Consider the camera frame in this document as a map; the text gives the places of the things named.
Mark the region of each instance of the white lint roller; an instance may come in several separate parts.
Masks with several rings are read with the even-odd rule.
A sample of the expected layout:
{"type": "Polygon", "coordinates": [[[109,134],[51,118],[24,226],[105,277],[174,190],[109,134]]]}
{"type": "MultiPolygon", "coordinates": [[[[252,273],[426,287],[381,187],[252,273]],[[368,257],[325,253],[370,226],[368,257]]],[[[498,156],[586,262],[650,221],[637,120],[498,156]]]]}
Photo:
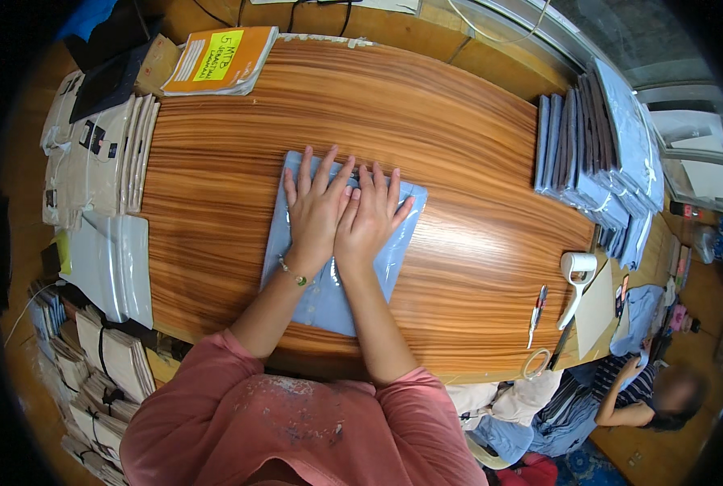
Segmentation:
{"type": "Polygon", "coordinates": [[[574,287],[572,298],[561,319],[558,321],[558,330],[563,330],[574,317],[575,311],[580,305],[580,297],[583,296],[583,289],[591,283],[596,276],[596,257],[592,254],[565,253],[561,255],[561,273],[564,278],[574,287]],[[578,274],[578,279],[573,280],[572,274],[578,274]]]}

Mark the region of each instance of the pink shirt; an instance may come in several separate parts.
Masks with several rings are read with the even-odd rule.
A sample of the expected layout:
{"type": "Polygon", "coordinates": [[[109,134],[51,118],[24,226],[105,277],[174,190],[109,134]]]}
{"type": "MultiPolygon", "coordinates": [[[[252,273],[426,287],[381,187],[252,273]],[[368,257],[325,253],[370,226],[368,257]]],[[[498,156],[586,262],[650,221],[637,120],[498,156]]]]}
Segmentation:
{"type": "Polygon", "coordinates": [[[240,484],[270,459],[313,486],[487,484],[426,369],[377,391],[263,371],[228,330],[195,345],[124,434],[130,484],[240,484]]]}

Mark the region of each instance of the hand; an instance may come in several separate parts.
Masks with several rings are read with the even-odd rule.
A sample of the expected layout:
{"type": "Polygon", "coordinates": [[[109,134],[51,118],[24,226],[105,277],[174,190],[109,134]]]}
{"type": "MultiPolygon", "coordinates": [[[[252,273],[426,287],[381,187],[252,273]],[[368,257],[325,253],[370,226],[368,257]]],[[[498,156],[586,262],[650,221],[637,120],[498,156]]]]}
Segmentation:
{"type": "Polygon", "coordinates": [[[626,364],[624,364],[623,367],[620,369],[618,377],[615,378],[616,383],[621,384],[626,381],[626,379],[639,374],[639,372],[642,371],[642,368],[638,366],[638,364],[640,364],[639,356],[637,356],[636,358],[631,358],[629,361],[627,361],[626,364]]]}
{"type": "Polygon", "coordinates": [[[400,199],[400,170],[391,173],[391,185],[380,165],[372,164],[372,176],[366,166],[359,167],[359,186],[351,194],[345,213],[337,227],[334,258],[340,272],[344,268],[369,266],[391,237],[397,226],[413,208],[415,198],[405,200],[397,211],[400,199]]]}
{"type": "Polygon", "coordinates": [[[291,223],[291,249],[285,261],[296,274],[307,278],[315,276],[332,257],[337,224],[351,199],[351,186],[347,185],[347,181],[354,170],[354,156],[348,156],[348,161],[329,183],[329,171],[337,150],[337,145],[332,145],[312,182],[310,160],[313,147],[310,145],[305,147],[296,187],[290,169],[286,169],[283,175],[291,223]]]}

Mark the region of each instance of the woman's right hand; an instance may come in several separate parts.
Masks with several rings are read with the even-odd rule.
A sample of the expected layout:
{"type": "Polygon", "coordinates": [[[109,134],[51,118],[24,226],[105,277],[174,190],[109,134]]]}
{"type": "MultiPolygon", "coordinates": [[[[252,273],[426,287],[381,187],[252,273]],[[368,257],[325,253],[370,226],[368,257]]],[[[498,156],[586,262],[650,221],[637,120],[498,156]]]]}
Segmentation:
{"type": "Polygon", "coordinates": [[[631,378],[633,376],[636,376],[639,374],[640,371],[642,371],[642,368],[639,366],[640,364],[640,357],[637,356],[635,358],[631,358],[629,361],[626,362],[626,364],[623,365],[623,367],[620,369],[620,372],[618,373],[618,377],[616,377],[616,381],[621,384],[626,379],[631,378]]]}
{"type": "Polygon", "coordinates": [[[399,210],[400,170],[394,169],[391,184],[380,165],[372,164],[372,176],[366,166],[359,167],[359,186],[354,189],[334,240],[334,258],[340,272],[344,268],[372,266],[372,262],[394,229],[405,220],[415,198],[405,200],[399,210]]]}

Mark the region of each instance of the light blue shirt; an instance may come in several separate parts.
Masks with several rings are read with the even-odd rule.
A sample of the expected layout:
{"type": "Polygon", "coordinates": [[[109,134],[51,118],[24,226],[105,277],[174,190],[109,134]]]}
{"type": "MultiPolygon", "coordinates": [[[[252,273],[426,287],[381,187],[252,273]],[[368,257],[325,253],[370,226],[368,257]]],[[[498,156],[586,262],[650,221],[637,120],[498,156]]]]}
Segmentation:
{"type": "MultiPolygon", "coordinates": [[[[302,161],[302,154],[298,151],[289,151],[283,165],[292,170],[296,182],[299,171],[299,164],[302,161]]],[[[310,164],[310,178],[313,179],[318,170],[321,159],[313,157],[310,164]]],[[[330,170],[330,181],[334,179],[342,168],[342,164],[334,162],[330,170]]],[[[348,184],[358,188],[358,180],[352,177],[348,184]]],[[[386,242],[380,251],[373,267],[375,268],[380,288],[386,302],[391,299],[391,293],[396,284],[396,278],[402,268],[402,260],[405,256],[407,246],[413,237],[418,217],[424,210],[426,204],[426,189],[415,186],[408,182],[400,183],[400,200],[402,203],[410,196],[415,197],[413,209],[404,222],[394,231],[394,234],[386,242]]],[[[289,209],[286,204],[286,193],[283,184],[279,185],[278,197],[275,200],[275,212],[270,224],[270,237],[267,244],[267,253],[264,255],[264,268],[262,269],[261,287],[267,283],[270,275],[275,271],[283,271],[279,258],[289,251],[291,246],[291,225],[289,224],[289,209]]],[[[337,266],[334,257],[323,266],[321,271],[313,279],[315,283],[308,282],[305,294],[299,300],[291,320],[308,326],[316,326],[322,329],[331,330],[347,336],[356,336],[354,320],[351,314],[351,307],[345,297],[340,276],[337,274],[337,266]]]]}

